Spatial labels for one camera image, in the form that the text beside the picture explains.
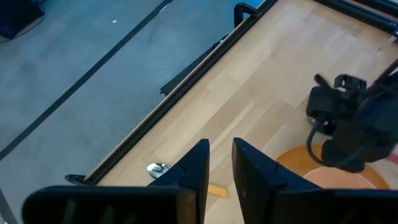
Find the dark blue bulky object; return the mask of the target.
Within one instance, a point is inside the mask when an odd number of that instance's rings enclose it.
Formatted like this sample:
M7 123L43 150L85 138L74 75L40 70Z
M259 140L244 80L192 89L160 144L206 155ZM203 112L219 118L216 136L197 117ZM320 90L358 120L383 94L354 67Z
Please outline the dark blue bulky object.
M41 0L0 0L0 37L14 39L36 19L45 15Z

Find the black frame bracket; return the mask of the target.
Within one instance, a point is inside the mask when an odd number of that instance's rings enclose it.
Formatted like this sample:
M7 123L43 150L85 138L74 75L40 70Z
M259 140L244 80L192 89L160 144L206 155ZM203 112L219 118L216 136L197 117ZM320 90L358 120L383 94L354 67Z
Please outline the black frame bracket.
M67 174L65 176L65 180L73 185L77 186L92 186L95 185L94 183L85 179L85 175L80 174Z
M245 2L238 3L234 7L234 27L237 27L238 25L240 25L240 23L242 23L244 19L244 14L258 17L260 15L260 12L258 9L252 7Z

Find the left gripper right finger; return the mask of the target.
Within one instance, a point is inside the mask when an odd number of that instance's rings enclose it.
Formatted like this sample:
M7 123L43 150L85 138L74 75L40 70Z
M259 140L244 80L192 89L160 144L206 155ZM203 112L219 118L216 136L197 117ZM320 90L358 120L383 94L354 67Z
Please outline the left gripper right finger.
M398 190L323 189L241 138L232 163L245 224L398 224Z

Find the peach bowl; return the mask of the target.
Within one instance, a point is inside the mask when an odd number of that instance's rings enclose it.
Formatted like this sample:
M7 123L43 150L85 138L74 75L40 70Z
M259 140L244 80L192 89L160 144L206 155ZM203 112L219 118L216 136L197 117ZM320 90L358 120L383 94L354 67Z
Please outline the peach bowl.
M324 189L375 189L368 179L337 168L320 167L304 175L304 178Z

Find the orange plate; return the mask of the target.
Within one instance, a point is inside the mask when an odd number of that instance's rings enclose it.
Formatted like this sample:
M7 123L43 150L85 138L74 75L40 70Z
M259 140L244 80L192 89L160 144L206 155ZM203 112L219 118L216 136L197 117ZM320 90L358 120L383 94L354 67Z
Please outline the orange plate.
M305 146L297 146L281 154L277 159L277 162L282 164L290 171L304 178L304 175L312 170L315 170L322 166L316 163L307 153ZM364 178L368 179L374 186L375 189L391 189L391 186L385 181L385 179L371 166L366 165L364 170L359 173Z

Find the black aluminium table frame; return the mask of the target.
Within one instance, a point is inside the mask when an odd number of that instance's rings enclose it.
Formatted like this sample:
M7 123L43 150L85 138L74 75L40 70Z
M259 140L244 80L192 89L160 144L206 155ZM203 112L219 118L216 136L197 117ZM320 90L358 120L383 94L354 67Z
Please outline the black aluminium table frame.
M87 176L144 185L152 162L173 164L210 142L213 182L230 185L231 146L245 139L273 158L305 143L308 94L320 74L373 81L398 59L398 40L314 0L262 3L239 23Z

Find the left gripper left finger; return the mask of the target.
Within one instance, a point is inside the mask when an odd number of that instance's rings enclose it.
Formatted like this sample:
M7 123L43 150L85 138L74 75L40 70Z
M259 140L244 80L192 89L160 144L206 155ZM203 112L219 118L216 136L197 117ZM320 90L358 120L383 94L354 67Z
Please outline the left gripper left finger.
M203 224L210 143L198 141L145 187L51 186L30 194L24 224Z

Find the spoon with yellow handle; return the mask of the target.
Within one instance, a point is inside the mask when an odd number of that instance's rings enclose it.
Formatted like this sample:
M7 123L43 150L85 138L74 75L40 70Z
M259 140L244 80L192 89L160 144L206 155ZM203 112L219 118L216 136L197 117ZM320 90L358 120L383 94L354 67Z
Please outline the spoon with yellow handle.
M158 179L169 169L170 166L162 163L151 163L147 166L147 172L153 179ZM227 188L215 184L208 184L208 192L210 194L217 195L218 197L227 197L229 195Z

